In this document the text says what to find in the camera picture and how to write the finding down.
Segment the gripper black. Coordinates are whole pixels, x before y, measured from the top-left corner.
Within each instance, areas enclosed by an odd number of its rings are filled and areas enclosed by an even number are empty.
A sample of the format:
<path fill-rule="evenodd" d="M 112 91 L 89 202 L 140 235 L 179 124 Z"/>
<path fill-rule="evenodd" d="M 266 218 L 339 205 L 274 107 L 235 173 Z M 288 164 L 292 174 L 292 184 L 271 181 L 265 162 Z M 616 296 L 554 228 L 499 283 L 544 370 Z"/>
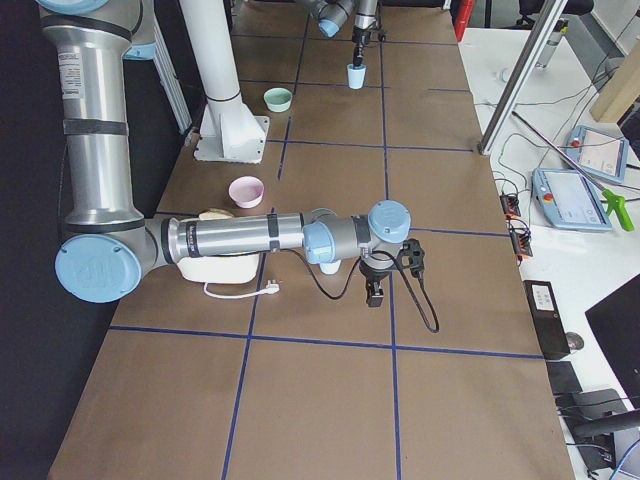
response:
<path fill-rule="evenodd" d="M 363 64 L 364 48 L 369 45 L 371 39 L 371 31 L 354 26 L 352 32 L 352 42 L 355 44 L 353 51 L 354 67 L 360 67 Z"/>
<path fill-rule="evenodd" d="M 385 298 L 383 280 L 391 272 L 391 261 L 374 261 L 372 258 L 362 259 L 359 270 L 366 280 L 366 303 L 369 307 L 379 307 Z"/>

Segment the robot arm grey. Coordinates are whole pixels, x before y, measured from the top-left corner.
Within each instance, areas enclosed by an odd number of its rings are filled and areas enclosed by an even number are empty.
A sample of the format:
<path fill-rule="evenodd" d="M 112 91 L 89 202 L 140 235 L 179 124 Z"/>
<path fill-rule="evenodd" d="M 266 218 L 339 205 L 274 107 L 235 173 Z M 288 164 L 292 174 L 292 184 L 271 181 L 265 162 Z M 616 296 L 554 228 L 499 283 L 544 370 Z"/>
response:
<path fill-rule="evenodd" d="M 298 4 L 308 10 L 315 19 L 321 33 L 328 37 L 334 37 L 343 24 L 355 11 L 355 20 L 352 30 L 354 43 L 352 65 L 354 68 L 364 66 L 364 50 L 369 45 L 371 35 L 376 32 L 379 39 L 384 37 L 382 30 L 381 14 L 378 1 L 374 0 L 300 0 Z"/>

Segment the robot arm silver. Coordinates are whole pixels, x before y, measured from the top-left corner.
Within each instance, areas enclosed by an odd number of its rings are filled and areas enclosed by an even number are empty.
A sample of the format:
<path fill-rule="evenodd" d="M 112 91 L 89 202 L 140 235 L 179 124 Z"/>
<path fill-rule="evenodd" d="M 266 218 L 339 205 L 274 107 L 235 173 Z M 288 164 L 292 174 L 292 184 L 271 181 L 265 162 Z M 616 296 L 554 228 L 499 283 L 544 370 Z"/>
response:
<path fill-rule="evenodd" d="M 150 1 L 43 1 L 44 35 L 58 54 L 73 207 L 55 260 L 60 284 L 75 297 L 109 303 L 132 292 L 148 272 L 185 258 L 246 255 L 292 249 L 313 264 L 353 259 L 366 280 L 367 299 L 402 269 L 410 215 L 384 200 L 364 216 L 342 219 L 326 209 L 227 220 L 148 220 L 135 207 L 160 198 L 177 156 L 175 142 L 154 142 L 144 159 L 129 147 L 124 59 L 153 44 Z"/>

